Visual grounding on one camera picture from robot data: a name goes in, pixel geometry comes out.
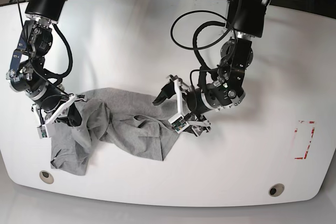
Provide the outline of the grey t-shirt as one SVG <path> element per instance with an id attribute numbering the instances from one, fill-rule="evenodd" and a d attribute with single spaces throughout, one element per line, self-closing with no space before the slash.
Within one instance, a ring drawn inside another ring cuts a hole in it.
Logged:
<path id="1" fill-rule="evenodd" d="M 82 123 L 55 124 L 51 138 L 53 169 L 84 176 L 97 141 L 114 144 L 137 157 L 163 161 L 179 134 L 168 120 L 176 113 L 174 101 L 154 106 L 148 94 L 103 88 L 84 93 L 86 102 L 75 104 Z"/>

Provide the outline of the left table grommet hole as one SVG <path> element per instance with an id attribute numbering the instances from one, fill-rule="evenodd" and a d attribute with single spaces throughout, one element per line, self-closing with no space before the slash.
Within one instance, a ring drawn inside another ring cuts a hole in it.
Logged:
<path id="1" fill-rule="evenodd" d="M 39 172 L 39 177 L 46 184 L 51 185 L 54 183 L 54 177 L 51 173 L 47 171 L 42 170 L 41 172 Z"/>

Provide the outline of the table grommet hole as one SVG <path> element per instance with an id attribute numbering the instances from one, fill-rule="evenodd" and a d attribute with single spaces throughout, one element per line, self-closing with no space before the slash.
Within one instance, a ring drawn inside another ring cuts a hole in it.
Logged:
<path id="1" fill-rule="evenodd" d="M 278 197 L 284 192 L 285 186 L 284 184 L 275 184 L 270 187 L 268 194 L 271 197 Z"/>
<path id="2" fill-rule="evenodd" d="M 39 177 L 46 184 L 51 185 L 54 183 L 54 177 L 51 173 L 47 171 L 42 170 L 41 172 L 39 172 Z"/>

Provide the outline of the red tape rectangle marking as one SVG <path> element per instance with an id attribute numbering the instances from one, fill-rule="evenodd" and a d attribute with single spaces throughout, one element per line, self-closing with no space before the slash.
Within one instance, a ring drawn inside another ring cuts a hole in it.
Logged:
<path id="1" fill-rule="evenodd" d="M 292 155 L 295 160 L 303 160 L 308 151 L 316 128 L 315 121 L 299 121 L 293 136 Z"/>

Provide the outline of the right table grommet hole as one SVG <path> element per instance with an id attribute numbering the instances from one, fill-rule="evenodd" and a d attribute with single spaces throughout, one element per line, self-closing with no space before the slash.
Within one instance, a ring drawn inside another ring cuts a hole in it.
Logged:
<path id="1" fill-rule="evenodd" d="M 284 192 L 285 186 L 284 184 L 275 184 L 270 187 L 268 194 L 271 197 L 278 197 Z"/>

